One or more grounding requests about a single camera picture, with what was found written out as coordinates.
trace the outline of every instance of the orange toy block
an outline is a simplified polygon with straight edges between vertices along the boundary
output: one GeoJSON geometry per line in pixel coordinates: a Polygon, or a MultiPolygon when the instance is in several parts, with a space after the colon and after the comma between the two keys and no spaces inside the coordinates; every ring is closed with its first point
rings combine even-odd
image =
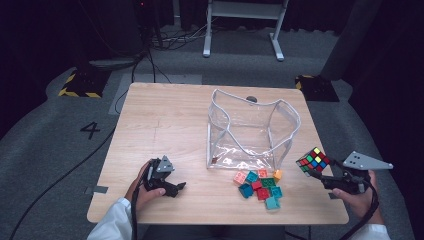
{"type": "Polygon", "coordinates": [[[283,176],[283,171],[282,170],[275,170],[274,171],[273,177],[274,177],[275,182],[280,181],[282,176],[283,176]]]}

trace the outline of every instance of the transparent plastic box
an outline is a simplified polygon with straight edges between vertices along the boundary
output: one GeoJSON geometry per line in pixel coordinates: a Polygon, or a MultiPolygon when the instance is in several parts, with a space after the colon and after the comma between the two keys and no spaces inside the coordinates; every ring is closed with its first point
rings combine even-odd
{"type": "Polygon", "coordinates": [[[207,168],[281,169],[300,127],[286,101],[255,103],[215,89],[209,107],[207,168]]]}

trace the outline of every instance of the white sleeve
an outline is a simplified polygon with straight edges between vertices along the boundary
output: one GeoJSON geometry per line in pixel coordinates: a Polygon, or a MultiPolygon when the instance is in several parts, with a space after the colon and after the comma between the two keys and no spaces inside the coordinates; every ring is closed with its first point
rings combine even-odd
{"type": "Polygon", "coordinates": [[[373,240],[390,240],[387,228],[380,224],[365,224],[356,231],[350,238],[351,240],[373,239],[373,240]]]}
{"type": "Polygon", "coordinates": [[[87,240],[131,239],[131,203],[119,198],[88,235],[87,240]]]}

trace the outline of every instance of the white metal frame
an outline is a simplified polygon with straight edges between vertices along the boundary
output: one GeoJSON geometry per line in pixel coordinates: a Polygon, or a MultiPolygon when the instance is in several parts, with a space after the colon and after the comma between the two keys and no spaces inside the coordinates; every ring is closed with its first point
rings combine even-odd
{"type": "Polygon", "coordinates": [[[243,2],[221,2],[209,0],[207,29],[205,37],[205,45],[203,48],[203,56],[211,55],[212,42],[212,16],[219,17],[239,17],[239,18],[258,18],[277,20],[275,32],[270,33],[269,37],[274,47],[275,55],[278,61],[284,60],[283,52],[278,43],[278,35],[286,14],[287,4],[289,0],[284,0],[282,4],[262,4],[262,3],[243,3],[243,2]]]}

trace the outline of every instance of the pink toy block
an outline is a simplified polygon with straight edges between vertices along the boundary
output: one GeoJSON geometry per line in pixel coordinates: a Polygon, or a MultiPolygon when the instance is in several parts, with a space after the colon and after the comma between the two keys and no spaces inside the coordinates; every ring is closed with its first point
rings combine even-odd
{"type": "Polygon", "coordinates": [[[233,181],[238,183],[238,184],[243,184],[244,181],[246,180],[246,173],[244,172],[237,172],[236,176],[234,177],[233,181]]]}

